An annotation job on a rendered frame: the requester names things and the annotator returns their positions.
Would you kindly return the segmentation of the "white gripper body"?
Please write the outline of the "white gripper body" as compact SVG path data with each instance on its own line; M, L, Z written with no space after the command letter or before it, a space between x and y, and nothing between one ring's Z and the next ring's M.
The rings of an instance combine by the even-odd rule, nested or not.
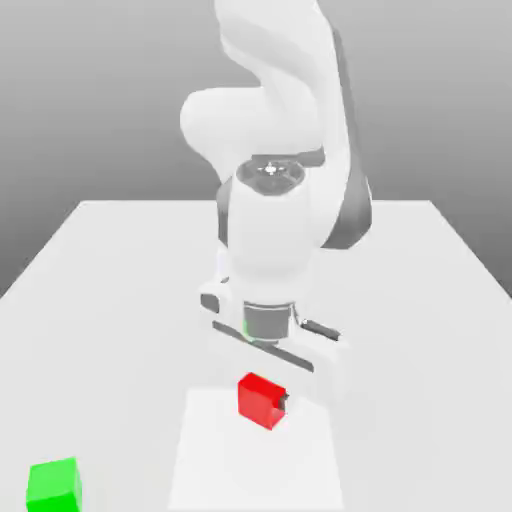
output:
M212 347L230 362L246 365L313 401L338 401L346 392L350 345L341 333L310 319L293 320L291 336L277 342L250 339L218 320Z

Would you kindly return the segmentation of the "small red cube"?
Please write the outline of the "small red cube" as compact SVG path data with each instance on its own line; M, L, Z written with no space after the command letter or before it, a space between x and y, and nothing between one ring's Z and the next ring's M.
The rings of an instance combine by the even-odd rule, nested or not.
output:
M238 412L272 430L285 415L285 412L276 409L276 402L284 391L284 387L250 372L238 382Z

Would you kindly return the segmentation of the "small green cube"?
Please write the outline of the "small green cube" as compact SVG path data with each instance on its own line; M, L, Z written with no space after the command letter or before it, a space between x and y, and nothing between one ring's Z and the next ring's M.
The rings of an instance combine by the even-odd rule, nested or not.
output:
M30 467L27 512L82 512L82 482L75 457Z

